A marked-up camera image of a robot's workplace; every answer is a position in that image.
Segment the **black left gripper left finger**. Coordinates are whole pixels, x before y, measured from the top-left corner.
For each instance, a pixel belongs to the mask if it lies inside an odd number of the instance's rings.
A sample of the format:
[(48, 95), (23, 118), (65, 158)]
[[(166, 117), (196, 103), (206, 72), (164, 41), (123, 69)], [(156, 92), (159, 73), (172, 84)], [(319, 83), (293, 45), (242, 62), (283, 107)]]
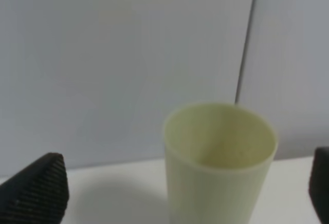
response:
[(47, 153), (1, 184), (1, 223), (61, 223), (68, 201), (64, 157)]

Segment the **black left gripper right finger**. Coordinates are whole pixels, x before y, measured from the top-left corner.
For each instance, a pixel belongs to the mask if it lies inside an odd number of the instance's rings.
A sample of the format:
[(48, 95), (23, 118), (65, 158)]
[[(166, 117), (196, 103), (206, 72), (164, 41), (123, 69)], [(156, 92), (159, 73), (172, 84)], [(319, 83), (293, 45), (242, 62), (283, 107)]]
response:
[(308, 193), (320, 223), (328, 224), (328, 147), (315, 150)]

